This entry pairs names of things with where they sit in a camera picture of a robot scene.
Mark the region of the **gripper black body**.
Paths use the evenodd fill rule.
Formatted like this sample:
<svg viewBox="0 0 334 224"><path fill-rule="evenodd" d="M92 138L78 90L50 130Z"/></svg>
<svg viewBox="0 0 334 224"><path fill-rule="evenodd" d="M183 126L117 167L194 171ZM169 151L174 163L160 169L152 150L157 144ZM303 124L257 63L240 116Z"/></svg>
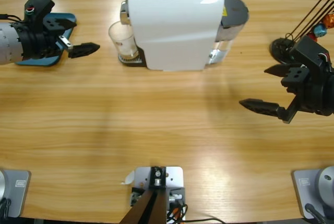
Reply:
<svg viewBox="0 0 334 224"><path fill-rule="evenodd" d="M24 60L54 57L62 53L58 46L58 37L64 33L49 33L45 30L43 22L34 26L31 22L16 22L14 29L18 33Z"/></svg>
<svg viewBox="0 0 334 224"><path fill-rule="evenodd" d="M320 80L309 75L302 87L286 87L287 92L295 94L286 109L283 122L289 124L298 111L322 116L333 114L333 73L327 73Z"/></svg>

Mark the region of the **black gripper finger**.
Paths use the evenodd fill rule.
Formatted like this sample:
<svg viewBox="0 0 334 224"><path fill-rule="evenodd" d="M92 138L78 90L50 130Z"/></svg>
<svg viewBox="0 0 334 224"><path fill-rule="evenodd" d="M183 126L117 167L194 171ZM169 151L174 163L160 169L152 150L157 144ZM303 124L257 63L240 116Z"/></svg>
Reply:
<svg viewBox="0 0 334 224"><path fill-rule="evenodd" d="M239 104L248 110L258 114L277 117L280 120L285 120L286 110L277 103L265 102L259 99L244 99L240 100Z"/></svg>
<svg viewBox="0 0 334 224"><path fill-rule="evenodd" d="M49 33L64 33L68 29L76 27L76 23L63 18L45 18L43 26Z"/></svg>
<svg viewBox="0 0 334 224"><path fill-rule="evenodd" d="M309 77L309 69L300 63L276 64L264 72L282 77L281 84L284 87L302 87Z"/></svg>
<svg viewBox="0 0 334 224"><path fill-rule="evenodd" d="M100 45L89 42L82 43L81 45L74 45L71 50L68 51L69 58L78 58L88 56L96 52L100 48Z"/></svg>

